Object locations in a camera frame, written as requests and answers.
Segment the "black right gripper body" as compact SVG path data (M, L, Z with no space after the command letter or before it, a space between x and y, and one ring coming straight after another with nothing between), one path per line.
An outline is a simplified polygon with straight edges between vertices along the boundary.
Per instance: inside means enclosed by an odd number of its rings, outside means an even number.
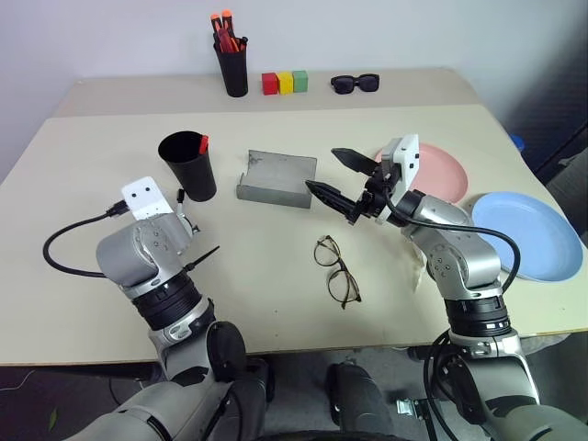
M399 218L394 210L388 206L387 200L399 181L399 166L393 165L389 172L382 169L381 163L376 163L374 170L364 184L364 190L346 217L347 221L354 225L361 215L374 218L378 222L399 225Z

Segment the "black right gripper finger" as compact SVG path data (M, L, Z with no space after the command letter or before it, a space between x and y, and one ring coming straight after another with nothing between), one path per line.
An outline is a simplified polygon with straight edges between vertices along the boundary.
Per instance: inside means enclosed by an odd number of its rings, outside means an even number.
M356 221L356 203L341 191L323 182L306 180L306 187L322 204L342 214L348 221Z
M378 162L353 149L333 148L331 153L346 168L362 175L373 175L379 168Z

